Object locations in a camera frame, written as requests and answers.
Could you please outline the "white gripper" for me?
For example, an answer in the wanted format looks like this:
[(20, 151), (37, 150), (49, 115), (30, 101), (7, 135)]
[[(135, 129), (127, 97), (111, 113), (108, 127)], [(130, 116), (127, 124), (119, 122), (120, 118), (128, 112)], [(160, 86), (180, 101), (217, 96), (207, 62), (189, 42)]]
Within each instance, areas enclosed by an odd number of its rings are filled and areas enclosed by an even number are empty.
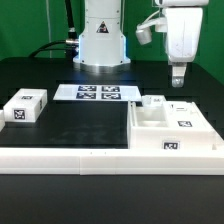
[(172, 86), (181, 88), (187, 62), (196, 56), (203, 18), (209, 0), (155, 0), (166, 20), (166, 53), (172, 63)]

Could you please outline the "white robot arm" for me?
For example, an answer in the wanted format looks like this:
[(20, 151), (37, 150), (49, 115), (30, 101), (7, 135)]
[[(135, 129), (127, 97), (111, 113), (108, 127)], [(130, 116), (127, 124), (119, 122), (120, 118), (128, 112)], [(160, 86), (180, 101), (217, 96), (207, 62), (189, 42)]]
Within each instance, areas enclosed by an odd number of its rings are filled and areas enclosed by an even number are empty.
[[(203, 7), (209, 0), (152, 0), (158, 8), (136, 27), (140, 44), (152, 41), (152, 33), (161, 33), (168, 63), (172, 66), (172, 85), (184, 85), (187, 64), (195, 59)], [(74, 65), (96, 73), (111, 72), (130, 64), (126, 37), (121, 27), (122, 0), (84, 0), (85, 27), (79, 35), (79, 54)]]

